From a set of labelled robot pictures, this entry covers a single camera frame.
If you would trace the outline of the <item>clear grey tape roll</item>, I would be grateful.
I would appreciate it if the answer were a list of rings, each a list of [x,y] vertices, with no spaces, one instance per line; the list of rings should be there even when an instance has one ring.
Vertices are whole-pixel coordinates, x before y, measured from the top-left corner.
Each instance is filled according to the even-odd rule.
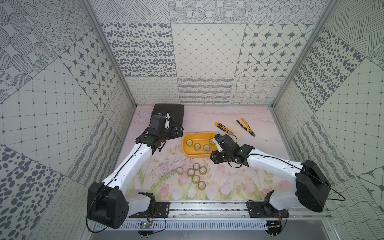
[[[210,146],[209,145],[204,145],[203,146],[203,150],[204,150],[204,152],[206,152],[206,153],[208,153],[209,151],[210,151]]]

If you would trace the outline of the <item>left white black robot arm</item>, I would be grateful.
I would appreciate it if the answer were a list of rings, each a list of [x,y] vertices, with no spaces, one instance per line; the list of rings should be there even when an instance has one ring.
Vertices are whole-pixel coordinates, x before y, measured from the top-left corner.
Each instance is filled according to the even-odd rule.
[[[161,151],[166,141],[183,136],[183,114],[156,114],[149,126],[136,138],[136,143],[125,160],[102,182],[94,182],[88,189],[86,220],[118,229],[127,217],[156,214],[156,198],[147,192],[126,199],[125,192],[142,165],[155,151]]]

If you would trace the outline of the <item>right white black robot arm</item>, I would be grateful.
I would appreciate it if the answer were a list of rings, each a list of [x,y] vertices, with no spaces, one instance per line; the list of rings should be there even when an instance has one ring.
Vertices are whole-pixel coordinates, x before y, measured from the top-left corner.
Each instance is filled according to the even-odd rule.
[[[213,141],[218,148],[210,156],[214,164],[235,163],[239,167],[265,170],[291,184],[291,188],[285,192],[267,193],[262,207],[265,211],[282,211],[300,206],[317,213],[323,211],[331,184],[315,162],[282,160],[250,145],[239,146],[229,135],[216,135]]]

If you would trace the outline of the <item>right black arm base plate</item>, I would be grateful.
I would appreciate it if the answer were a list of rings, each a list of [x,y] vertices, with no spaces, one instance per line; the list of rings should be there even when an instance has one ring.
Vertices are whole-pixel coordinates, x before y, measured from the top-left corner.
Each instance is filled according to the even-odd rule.
[[[255,202],[249,200],[246,202],[250,218],[288,218],[288,210],[277,210],[270,203]]]

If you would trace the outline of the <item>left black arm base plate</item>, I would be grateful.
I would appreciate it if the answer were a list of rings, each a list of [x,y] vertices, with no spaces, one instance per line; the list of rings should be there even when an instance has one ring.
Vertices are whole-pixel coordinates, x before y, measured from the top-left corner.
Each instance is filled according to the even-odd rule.
[[[151,218],[168,218],[170,211],[170,202],[155,202],[154,209],[148,210],[146,212],[136,213],[129,216],[130,219],[133,218],[142,218],[142,219],[151,219]]]

